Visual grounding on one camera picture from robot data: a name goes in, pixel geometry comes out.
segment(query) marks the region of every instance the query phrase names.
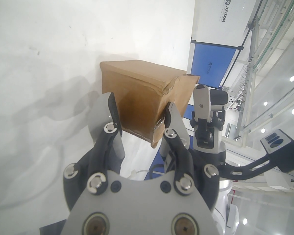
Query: screw head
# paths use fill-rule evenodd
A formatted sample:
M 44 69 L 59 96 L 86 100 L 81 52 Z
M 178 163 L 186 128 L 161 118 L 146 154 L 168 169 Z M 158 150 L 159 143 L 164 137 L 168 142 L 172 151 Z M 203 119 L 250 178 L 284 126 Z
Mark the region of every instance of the screw head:
M 90 181 L 91 187 L 99 188 L 99 187 L 101 187 L 101 184 L 102 184 L 102 181 L 101 181 L 100 177 L 94 177 Z
M 189 190 L 191 188 L 192 182 L 188 178 L 182 177 L 180 179 L 180 185 L 181 185 L 183 190 L 187 191 L 187 190 Z
M 165 129 L 165 136 L 167 138 L 173 139 L 176 137 L 176 133 L 174 132 L 174 130 L 172 128 L 166 128 Z
M 106 133 L 113 133 L 117 130 L 117 128 L 114 126 L 114 123 L 113 122 L 110 122 L 108 124 L 105 125 L 105 127 L 103 128 L 103 130 L 106 132 Z
M 96 194 L 97 188 L 101 187 L 102 183 L 106 181 L 106 176 L 101 172 L 97 172 L 89 177 L 86 185 L 87 190 L 92 194 Z
M 191 194 L 195 187 L 193 178 L 186 173 L 183 174 L 179 181 L 175 181 L 175 186 L 181 195 L 185 196 Z
M 66 166 L 66 168 L 64 169 L 63 176 L 66 179 L 72 179 L 78 174 L 78 170 L 75 170 L 74 166 L 75 166 L 75 163 L 71 163 L 68 166 Z
M 213 176 L 219 175 L 219 170 L 216 168 L 216 166 L 212 164 L 206 164 L 204 166 L 204 172 L 207 177 L 212 178 Z

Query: black rubber pad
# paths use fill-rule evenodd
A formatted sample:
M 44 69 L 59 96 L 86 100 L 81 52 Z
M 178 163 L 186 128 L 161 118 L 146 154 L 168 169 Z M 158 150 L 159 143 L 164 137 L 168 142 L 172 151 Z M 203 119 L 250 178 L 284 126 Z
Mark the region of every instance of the black rubber pad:
M 111 113 L 112 120 L 120 128 L 120 134 L 122 136 L 122 126 L 121 126 L 121 121 L 120 121 L 119 112 L 117 108 L 117 103 L 115 102 L 114 93 L 111 93 L 111 95 L 109 96 L 108 107 Z

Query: white banner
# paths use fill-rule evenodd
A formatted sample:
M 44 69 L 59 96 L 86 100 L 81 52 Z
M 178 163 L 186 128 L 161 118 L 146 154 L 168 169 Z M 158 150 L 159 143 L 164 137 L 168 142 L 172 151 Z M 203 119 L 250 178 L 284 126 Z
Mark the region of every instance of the white banner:
M 240 46 L 256 0 L 196 0 L 192 39 Z

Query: torn cardboard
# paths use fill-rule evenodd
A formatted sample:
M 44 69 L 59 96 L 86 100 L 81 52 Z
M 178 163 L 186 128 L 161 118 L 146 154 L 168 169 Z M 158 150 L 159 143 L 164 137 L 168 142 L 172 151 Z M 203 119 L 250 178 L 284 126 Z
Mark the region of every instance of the torn cardboard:
M 199 81 L 186 71 L 140 60 L 101 62 L 102 93 L 113 92 L 122 129 L 151 143 L 163 135 L 164 109 L 174 102 L 181 116 Z

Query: cable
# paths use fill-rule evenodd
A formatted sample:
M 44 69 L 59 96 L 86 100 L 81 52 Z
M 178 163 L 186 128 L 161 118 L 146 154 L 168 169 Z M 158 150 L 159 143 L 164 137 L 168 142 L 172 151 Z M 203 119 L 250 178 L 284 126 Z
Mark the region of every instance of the cable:
M 247 39 L 247 37 L 248 37 L 250 31 L 251 31 L 252 28 L 254 27 L 254 23 L 255 23 L 255 20 L 256 20 L 257 14 L 258 14 L 258 12 L 259 12 L 259 10 L 260 10 L 260 7 L 261 7 L 262 2 L 263 2 L 263 0 L 260 0 L 259 5 L 258 5 L 258 8 L 257 8 L 256 13 L 255 13 L 255 16 L 254 16 L 254 18 L 253 18 L 253 20 L 252 20 L 252 22 L 251 22 L 251 25 L 250 25 L 250 27 L 249 27 L 249 29 L 248 29 L 248 32 L 247 32 L 246 36 L 245 36 L 245 38 L 244 38 L 244 41 L 243 41 L 243 43 L 242 43 L 242 46 L 244 46 L 245 41 L 246 41 L 246 39 Z M 236 61 L 237 61 L 237 59 L 238 59 L 240 53 L 241 53 L 241 50 L 239 50 L 239 52 L 237 53 L 237 56 L 236 56 L 236 58 L 235 58 L 235 60 L 234 60 L 234 62 L 233 62 L 233 64 L 232 64 L 232 66 L 231 66 L 231 68 L 230 68 L 228 74 L 226 75 L 226 78 L 224 79 L 224 81 L 223 81 L 221 87 L 223 87 L 223 85 L 224 85 L 226 79 L 229 77 L 230 72 L 231 72 L 231 70 L 233 69 L 233 66 L 234 66 L 234 64 L 236 63 Z
M 151 167 L 150 171 L 149 171 L 149 179 L 153 179 L 152 177 L 152 173 L 154 171 L 155 168 L 164 168 L 164 165 L 161 163 L 155 164 Z
M 136 174 L 137 174 L 137 173 L 140 173 L 140 172 L 149 172 L 149 170 L 147 170 L 147 169 L 143 169 L 143 170 L 139 170 L 139 171 L 132 170 L 132 171 L 131 171 L 131 175 L 130 175 L 129 177 L 127 177 L 127 179 L 135 177 Z M 164 175 L 164 173 L 162 173 L 162 172 L 158 172 L 158 171 L 153 171 L 152 173 L 154 173 L 154 174 L 159 174 L 159 175 Z

